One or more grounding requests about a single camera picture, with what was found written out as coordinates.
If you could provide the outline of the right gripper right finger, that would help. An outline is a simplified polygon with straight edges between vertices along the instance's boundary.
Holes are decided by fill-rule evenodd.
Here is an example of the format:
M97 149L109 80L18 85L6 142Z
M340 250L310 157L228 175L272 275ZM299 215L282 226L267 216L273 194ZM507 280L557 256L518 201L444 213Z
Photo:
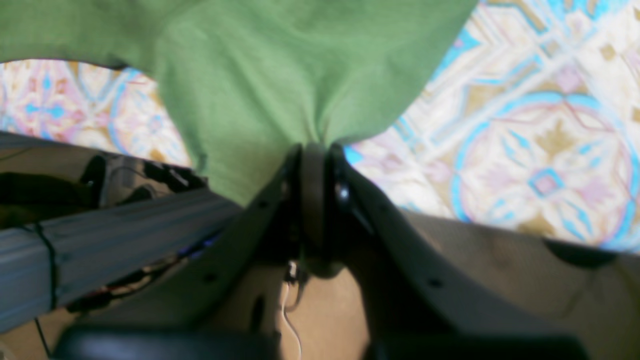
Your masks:
M575 335L478 284L426 243L391 201L327 151L327 257L354 275L366 360L586 360Z

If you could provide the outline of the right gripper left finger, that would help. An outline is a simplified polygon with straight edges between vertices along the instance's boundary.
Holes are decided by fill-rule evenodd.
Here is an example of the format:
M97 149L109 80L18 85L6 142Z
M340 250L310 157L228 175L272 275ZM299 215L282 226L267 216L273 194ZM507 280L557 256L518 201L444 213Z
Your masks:
M212 246L167 278L64 331L55 360L278 360L282 280L303 152L294 145L265 188Z

